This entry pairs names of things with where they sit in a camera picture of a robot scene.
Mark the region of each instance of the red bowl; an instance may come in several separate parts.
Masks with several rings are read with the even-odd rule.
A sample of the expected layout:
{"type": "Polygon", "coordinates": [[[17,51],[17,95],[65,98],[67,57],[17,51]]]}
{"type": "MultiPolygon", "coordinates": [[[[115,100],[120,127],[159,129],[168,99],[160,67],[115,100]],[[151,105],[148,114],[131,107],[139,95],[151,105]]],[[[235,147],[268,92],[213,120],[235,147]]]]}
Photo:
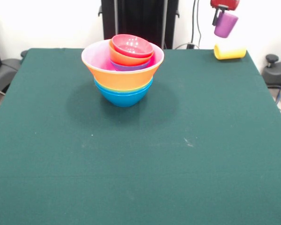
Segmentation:
{"type": "Polygon", "coordinates": [[[135,35],[118,34],[111,41],[118,53],[129,57],[146,58],[153,52],[153,47],[148,41],[135,35]]]}

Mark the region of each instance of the purple cup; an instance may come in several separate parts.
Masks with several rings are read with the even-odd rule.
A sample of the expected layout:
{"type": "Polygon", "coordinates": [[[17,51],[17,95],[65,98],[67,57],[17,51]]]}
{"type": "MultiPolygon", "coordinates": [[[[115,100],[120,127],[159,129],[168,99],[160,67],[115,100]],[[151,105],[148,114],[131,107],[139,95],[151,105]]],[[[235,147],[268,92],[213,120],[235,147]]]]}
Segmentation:
{"type": "Polygon", "coordinates": [[[214,34],[221,38],[227,38],[234,28],[234,25],[238,21],[236,15],[229,14],[227,12],[220,12],[217,24],[215,26],[214,34]]]}
{"type": "Polygon", "coordinates": [[[149,62],[150,60],[144,64],[137,65],[137,66],[123,66],[111,61],[112,65],[117,71],[134,71],[134,70],[144,69],[149,65],[149,62]]]}

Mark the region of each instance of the bowl rim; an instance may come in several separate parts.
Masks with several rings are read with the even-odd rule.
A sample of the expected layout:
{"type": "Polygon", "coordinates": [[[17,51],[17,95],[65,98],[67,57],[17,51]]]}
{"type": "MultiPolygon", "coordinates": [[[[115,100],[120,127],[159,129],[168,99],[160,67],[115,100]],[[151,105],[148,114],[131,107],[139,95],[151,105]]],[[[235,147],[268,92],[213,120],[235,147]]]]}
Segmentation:
{"type": "Polygon", "coordinates": [[[149,44],[150,44],[150,42],[147,41],[146,39],[142,38],[142,37],[139,37],[139,36],[136,36],[136,35],[133,35],[133,34],[117,34],[117,35],[115,35],[115,36],[113,36],[113,37],[111,38],[111,41],[112,41],[112,44],[113,44],[114,46],[116,46],[117,48],[121,49],[121,51],[123,51],[123,52],[126,52],[126,53],[128,53],[128,54],[130,54],[130,55],[138,55],[138,56],[146,56],[146,55],[150,55],[150,54],[152,54],[152,52],[154,52],[154,48],[153,48],[152,46],[151,46],[151,47],[152,47],[152,50],[149,51],[149,52],[147,52],[147,53],[133,53],[133,52],[128,52],[127,50],[125,50],[125,49],[123,49],[123,48],[121,48],[121,47],[119,47],[118,45],[115,44],[114,39],[117,38],[117,37],[120,37],[120,36],[132,36],[132,37],[136,37],[136,38],[142,39],[142,40],[144,40],[145,42],[148,42],[149,44]]]}
{"type": "Polygon", "coordinates": [[[95,67],[95,66],[92,66],[90,65],[89,63],[86,62],[86,60],[84,59],[84,54],[85,52],[91,48],[93,45],[99,45],[99,44],[103,44],[103,43],[108,43],[110,41],[110,39],[107,39],[107,40],[102,40],[102,41],[98,41],[98,42],[95,42],[95,43],[92,43],[90,44],[89,46],[87,46],[81,53],[81,60],[82,62],[89,68],[91,69],[95,69],[97,71],[100,71],[100,72],[104,72],[104,73],[109,73],[109,74],[137,74],[137,73],[141,73],[141,72],[145,72],[145,71],[149,71],[149,70],[152,70],[158,66],[160,66],[164,60],[164,52],[163,50],[158,47],[157,45],[153,44],[153,43],[150,43],[151,45],[153,46],[156,46],[159,50],[161,50],[162,52],[162,58],[159,60],[158,63],[156,63],[155,65],[152,65],[148,68],[144,68],[144,69],[140,69],[140,70],[133,70],[133,71],[113,71],[113,70],[107,70],[107,69],[101,69],[101,68],[98,68],[98,67],[95,67]]]}
{"type": "Polygon", "coordinates": [[[128,93],[131,93],[131,94],[135,94],[136,92],[141,92],[142,90],[144,90],[144,89],[146,89],[148,86],[150,87],[151,85],[152,85],[152,83],[153,83],[153,77],[151,78],[151,80],[145,85],[145,86],[143,86],[143,87],[140,87],[139,89],[137,89],[137,90],[129,90],[129,91],[120,91],[120,90],[110,90],[110,89],[108,89],[108,88],[106,88],[106,87],[104,87],[104,86],[102,86],[95,78],[94,78],[94,83],[95,83],[95,85],[96,85],[96,87],[97,88],[99,88],[99,89],[103,89],[104,91],[110,91],[110,92],[112,92],[112,93],[120,93],[120,94],[128,94],[128,93]]]}
{"type": "Polygon", "coordinates": [[[132,96],[132,95],[137,95],[137,94],[141,94],[141,93],[143,93],[144,91],[147,91],[150,87],[151,87],[151,85],[152,85],[152,83],[153,83],[153,79],[151,79],[151,81],[147,84],[147,86],[146,87],[144,87],[143,89],[140,89],[139,91],[135,91],[135,93],[133,93],[133,92],[127,92],[128,94],[127,95],[125,95],[125,92],[123,92],[123,95],[121,95],[121,94],[118,94],[118,93],[109,93],[108,91],[109,90],[105,90],[105,89],[102,89],[101,87],[98,87],[97,86],[97,81],[95,82],[95,85],[96,85],[96,87],[99,89],[99,91],[103,91],[104,93],[106,93],[106,94],[109,94],[109,95],[112,95],[112,96],[121,96],[121,97],[128,97],[128,96],[132,96]]]}
{"type": "Polygon", "coordinates": [[[118,64],[118,63],[115,63],[114,61],[112,61],[111,60],[111,63],[113,64],[113,65],[116,65],[117,67],[124,67],[124,68],[133,68],[133,67],[140,67],[140,66],[144,66],[144,65],[149,65],[149,63],[150,63],[150,60],[151,59],[149,59],[147,62],[145,62],[145,63],[143,63],[143,64],[140,64],[140,65],[137,65],[137,66],[125,66],[125,65],[121,65],[121,64],[118,64]]]}

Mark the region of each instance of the green tablecloth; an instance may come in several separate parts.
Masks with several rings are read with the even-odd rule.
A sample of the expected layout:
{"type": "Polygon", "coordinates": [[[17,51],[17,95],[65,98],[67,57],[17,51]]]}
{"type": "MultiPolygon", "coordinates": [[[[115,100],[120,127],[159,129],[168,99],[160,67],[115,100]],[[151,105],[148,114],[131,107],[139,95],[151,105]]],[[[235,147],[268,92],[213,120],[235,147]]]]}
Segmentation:
{"type": "Polygon", "coordinates": [[[281,115],[250,56],[167,50],[107,102],[81,49],[32,49],[0,108],[0,225],[281,225],[281,115]]]}

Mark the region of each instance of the bowl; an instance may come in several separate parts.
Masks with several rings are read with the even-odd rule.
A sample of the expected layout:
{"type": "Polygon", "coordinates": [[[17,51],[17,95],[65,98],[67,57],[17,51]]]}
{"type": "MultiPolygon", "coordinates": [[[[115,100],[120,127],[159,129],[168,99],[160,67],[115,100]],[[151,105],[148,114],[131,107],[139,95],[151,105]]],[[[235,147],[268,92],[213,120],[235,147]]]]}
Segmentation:
{"type": "Polygon", "coordinates": [[[147,68],[135,71],[116,71],[110,60],[109,41],[103,40],[89,45],[83,50],[81,59],[98,83],[110,90],[136,90],[145,86],[163,62],[162,49],[151,44],[154,55],[147,68]]]}
{"type": "Polygon", "coordinates": [[[113,61],[111,61],[111,63],[117,71],[135,71],[135,70],[146,68],[149,65],[150,61],[148,61],[144,64],[141,64],[141,65],[138,65],[138,66],[123,66],[123,65],[117,64],[113,61]]]}
{"type": "Polygon", "coordinates": [[[141,90],[119,93],[119,92],[106,90],[95,80],[95,84],[99,89],[99,91],[101,92],[101,94],[112,104],[119,107],[130,107],[138,103],[146,95],[152,82],[153,79],[150,81],[150,83],[147,86],[145,86],[141,90]]]}
{"type": "Polygon", "coordinates": [[[153,52],[153,47],[147,40],[130,34],[118,34],[112,39],[112,44],[118,53],[134,58],[146,58],[153,52]]]}
{"type": "Polygon", "coordinates": [[[125,92],[132,92],[132,91],[137,91],[137,90],[140,90],[140,89],[142,89],[142,88],[144,88],[145,86],[147,86],[149,83],[151,82],[151,80],[149,80],[145,85],[143,85],[143,86],[140,86],[140,87],[138,87],[138,88],[134,88],[134,89],[128,89],[128,90],[119,90],[119,89],[111,89],[111,88],[108,88],[108,87],[106,87],[106,86],[104,86],[104,85],[102,85],[102,84],[100,84],[103,88],[105,88],[106,90],[111,90],[111,91],[114,91],[114,92],[119,92],[119,93],[125,93],[125,92]]]}
{"type": "Polygon", "coordinates": [[[110,48],[110,59],[120,65],[123,66],[137,66],[144,64],[150,60],[150,58],[153,56],[154,53],[152,53],[149,57],[146,58],[133,58],[126,55],[123,55],[121,53],[118,53],[112,44],[112,41],[109,42],[109,48],[110,48]]]}

